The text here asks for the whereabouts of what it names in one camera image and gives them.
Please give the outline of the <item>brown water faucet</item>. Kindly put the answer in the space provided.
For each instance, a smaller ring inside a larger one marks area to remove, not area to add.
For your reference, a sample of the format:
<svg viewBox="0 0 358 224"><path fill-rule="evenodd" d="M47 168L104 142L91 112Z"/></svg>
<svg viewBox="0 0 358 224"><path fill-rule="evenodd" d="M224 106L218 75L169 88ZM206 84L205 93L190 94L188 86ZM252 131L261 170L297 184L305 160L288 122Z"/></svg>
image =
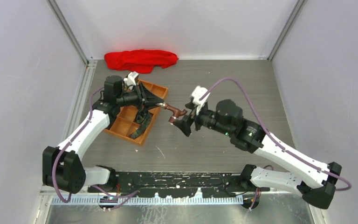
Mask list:
<svg viewBox="0 0 358 224"><path fill-rule="evenodd" d="M183 110L180 110L176 107L173 107L169 104L165 104L165 106L163 107L165 110L169 110L172 112L172 116L169 118L168 122L173 125L175 123L175 121L181 117L181 116L184 116L187 114L187 110L186 109L183 109Z"/></svg>

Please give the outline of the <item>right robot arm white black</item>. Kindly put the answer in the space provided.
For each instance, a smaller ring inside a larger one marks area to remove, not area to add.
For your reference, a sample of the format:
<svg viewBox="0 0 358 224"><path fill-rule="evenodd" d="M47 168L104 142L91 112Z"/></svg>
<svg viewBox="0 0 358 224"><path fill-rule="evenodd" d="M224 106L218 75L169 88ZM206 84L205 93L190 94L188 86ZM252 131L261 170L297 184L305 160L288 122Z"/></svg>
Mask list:
<svg viewBox="0 0 358 224"><path fill-rule="evenodd" d="M191 112L182 111L182 119L170 119L185 136L191 135L192 125L197 131L205 127L228 136L236 148L269 159L286 169L286 172L279 172L247 164L239 178L243 190L284 190L300 196L312 206L329 208L342 170L338 163L318 162L284 144L272 133L266 133L259 124L245 119L242 109L230 99L218 102L214 111L208 109L207 104L198 109L194 103L188 103L186 108Z"/></svg>

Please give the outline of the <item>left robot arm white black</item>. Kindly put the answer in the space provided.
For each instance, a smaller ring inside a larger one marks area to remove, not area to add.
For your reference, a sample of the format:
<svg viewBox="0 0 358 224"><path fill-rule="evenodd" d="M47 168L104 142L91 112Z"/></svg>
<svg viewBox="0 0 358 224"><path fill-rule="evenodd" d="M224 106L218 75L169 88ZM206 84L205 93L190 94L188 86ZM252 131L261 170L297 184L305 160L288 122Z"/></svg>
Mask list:
<svg viewBox="0 0 358 224"><path fill-rule="evenodd" d="M108 76L97 93L98 100L90 103L79 127L58 146L48 146L42 153L42 183L56 191L76 194L84 186L97 185L107 193L113 192L117 187L115 169L102 165L85 168L83 156L103 130L110 130L117 119L123 119L119 115L123 107L148 112L165 101L138 81L136 72L126 77Z"/></svg>

